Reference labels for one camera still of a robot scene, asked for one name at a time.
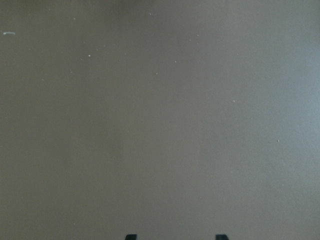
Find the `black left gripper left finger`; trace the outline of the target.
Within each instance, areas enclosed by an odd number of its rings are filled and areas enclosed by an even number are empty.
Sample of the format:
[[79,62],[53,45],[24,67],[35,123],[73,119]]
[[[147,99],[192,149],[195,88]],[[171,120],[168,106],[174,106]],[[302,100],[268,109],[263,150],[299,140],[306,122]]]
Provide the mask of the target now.
[[127,234],[125,240],[137,240],[137,234]]

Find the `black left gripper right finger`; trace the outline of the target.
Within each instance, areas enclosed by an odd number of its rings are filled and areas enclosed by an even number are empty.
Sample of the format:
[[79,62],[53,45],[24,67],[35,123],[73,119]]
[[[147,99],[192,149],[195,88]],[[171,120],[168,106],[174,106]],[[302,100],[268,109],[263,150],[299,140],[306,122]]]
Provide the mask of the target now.
[[229,240],[229,237],[226,234],[216,234],[215,240]]

